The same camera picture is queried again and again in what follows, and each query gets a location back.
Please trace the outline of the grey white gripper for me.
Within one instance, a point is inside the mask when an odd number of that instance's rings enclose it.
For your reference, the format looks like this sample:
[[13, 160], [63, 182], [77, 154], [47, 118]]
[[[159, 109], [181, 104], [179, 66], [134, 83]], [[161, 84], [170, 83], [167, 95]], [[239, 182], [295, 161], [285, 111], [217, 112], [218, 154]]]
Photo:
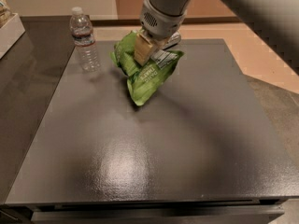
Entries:
[[144, 32], [136, 35], [134, 59], [143, 66], [150, 56], [161, 49], [178, 30], [186, 16], [187, 1], [171, 0], [169, 11], [161, 11], [150, 0], [144, 0], [140, 22]]

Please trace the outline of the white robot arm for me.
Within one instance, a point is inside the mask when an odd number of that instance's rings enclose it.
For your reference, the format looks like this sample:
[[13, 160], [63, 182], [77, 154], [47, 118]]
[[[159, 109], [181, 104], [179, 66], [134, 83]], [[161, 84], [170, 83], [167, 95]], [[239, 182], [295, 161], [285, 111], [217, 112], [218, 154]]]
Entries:
[[[299, 0], [221, 0], [291, 69], [299, 68]], [[162, 41], [178, 30], [191, 0], [144, 0], [145, 34]]]

